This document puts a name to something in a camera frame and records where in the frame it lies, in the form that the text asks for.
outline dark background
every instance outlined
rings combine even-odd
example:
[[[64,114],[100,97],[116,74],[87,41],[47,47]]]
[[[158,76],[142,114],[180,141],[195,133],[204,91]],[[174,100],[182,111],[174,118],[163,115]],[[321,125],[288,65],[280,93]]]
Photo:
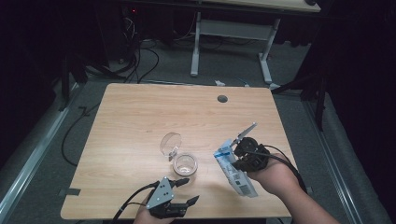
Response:
[[[275,42],[312,43],[296,79],[312,74],[327,78],[326,90],[348,138],[396,222],[395,1],[322,0],[319,4],[320,15],[348,20],[285,18]],[[109,11],[80,1],[0,3],[1,166],[51,105],[52,87],[61,77],[67,53],[78,52],[103,65],[122,57],[120,11],[116,7]],[[168,45],[174,31],[188,31],[193,17],[193,12],[159,8],[138,9],[138,13],[142,36]]]

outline robotic hand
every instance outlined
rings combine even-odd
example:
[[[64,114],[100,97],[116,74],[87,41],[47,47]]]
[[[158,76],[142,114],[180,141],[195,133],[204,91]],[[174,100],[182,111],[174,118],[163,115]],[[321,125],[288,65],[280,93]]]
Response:
[[[244,172],[256,172],[264,169],[268,163],[270,151],[251,137],[244,137],[233,152],[239,158],[233,167]]]
[[[199,196],[195,196],[185,203],[171,203],[171,200],[174,198],[172,187],[179,187],[188,182],[188,178],[172,181],[164,177],[158,187],[152,190],[148,196],[146,207],[150,214],[156,218],[184,217],[187,208],[194,205],[198,201]]]

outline small white object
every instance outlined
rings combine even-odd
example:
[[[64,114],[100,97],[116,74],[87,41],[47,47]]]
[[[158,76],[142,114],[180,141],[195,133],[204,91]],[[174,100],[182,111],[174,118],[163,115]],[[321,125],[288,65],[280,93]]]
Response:
[[[220,82],[219,80],[215,80],[217,86],[225,86],[225,83]]]

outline wood grain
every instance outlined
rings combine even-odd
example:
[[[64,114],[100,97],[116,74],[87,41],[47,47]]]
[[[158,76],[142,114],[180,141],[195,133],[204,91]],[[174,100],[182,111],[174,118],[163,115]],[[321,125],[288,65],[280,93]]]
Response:
[[[228,97],[227,103],[218,101]],[[289,217],[284,204],[254,182],[257,198],[239,196],[213,153],[252,122],[248,136],[278,147],[294,163],[272,93],[265,88],[110,84],[99,107],[61,215],[65,219],[110,219],[136,190],[164,176],[178,179],[160,151],[168,133],[180,133],[180,152],[198,160],[191,182],[175,188],[174,203],[200,195],[185,218]],[[133,202],[142,202],[149,190]],[[129,205],[121,218],[133,218]]]

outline wooden table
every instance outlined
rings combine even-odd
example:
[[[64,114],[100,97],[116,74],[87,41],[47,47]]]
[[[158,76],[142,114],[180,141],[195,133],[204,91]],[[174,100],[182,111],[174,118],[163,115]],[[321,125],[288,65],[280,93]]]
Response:
[[[218,101],[219,95],[228,98]],[[284,204],[254,181],[259,197],[239,196],[229,185],[213,153],[252,122],[248,136],[282,149],[294,163],[272,93],[265,88],[110,84],[81,155],[61,215],[65,219],[110,219],[137,189],[178,179],[160,151],[168,133],[180,133],[179,152],[190,152],[199,167],[189,184],[174,188],[173,203],[200,195],[185,218],[289,217]],[[149,190],[133,202],[142,202]],[[129,205],[120,218],[134,218]]]

